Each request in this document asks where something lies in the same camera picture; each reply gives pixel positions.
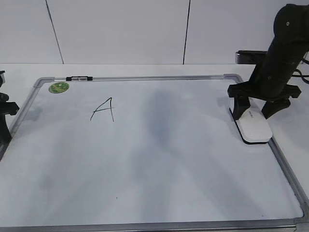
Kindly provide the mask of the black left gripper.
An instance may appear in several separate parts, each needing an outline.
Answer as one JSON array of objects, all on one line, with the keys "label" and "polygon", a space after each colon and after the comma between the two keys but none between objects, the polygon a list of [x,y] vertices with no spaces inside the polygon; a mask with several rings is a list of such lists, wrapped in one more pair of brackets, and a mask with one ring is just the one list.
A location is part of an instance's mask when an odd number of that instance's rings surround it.
[{"label": "black left gripper", "polygon": [[15,116],[19,111],[19,106],[16,102],[10,102],[9,96],[5,93],[0,93],[0,143],[8,144],[12,136],[6,122],[6,115]]}]

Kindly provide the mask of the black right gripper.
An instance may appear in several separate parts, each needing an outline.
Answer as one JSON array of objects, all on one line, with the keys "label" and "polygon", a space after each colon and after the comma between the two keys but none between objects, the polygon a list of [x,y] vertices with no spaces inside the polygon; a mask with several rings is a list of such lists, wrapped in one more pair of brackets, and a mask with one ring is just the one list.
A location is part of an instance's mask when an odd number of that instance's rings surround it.
[{"label": "black right gripper", "polygon": [[273,39],[265,59],[249,81],[228,87],[228,96],[234,98],[233,118],[239,120],[250,108],[249,97],[267,101],[262,108],[265,119],[288,108],[290,100],[283,98],[298,98],[301,93],[299,87],[287,84],[300,61],[300,42],[284,43]]}]

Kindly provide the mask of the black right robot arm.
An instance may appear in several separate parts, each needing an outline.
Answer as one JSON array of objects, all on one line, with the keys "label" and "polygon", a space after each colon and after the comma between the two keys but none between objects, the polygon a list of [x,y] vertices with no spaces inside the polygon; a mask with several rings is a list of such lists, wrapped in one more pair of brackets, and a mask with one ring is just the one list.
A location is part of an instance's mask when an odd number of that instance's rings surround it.
[{"label": "black right robot arm", "polygon": [[249,109],[250,98],[266,102],[262,114],[269,118],[288,108],[289,98],[298,98],[301,93],[298,86],[288,82],[309,50],[309,7],[285,5],[275,17],[273,31],[267,51],[236,52],[237,64],[253,64],[255,68],[248,81],[228,87],[228,95],[234,99],[235,120]]}]

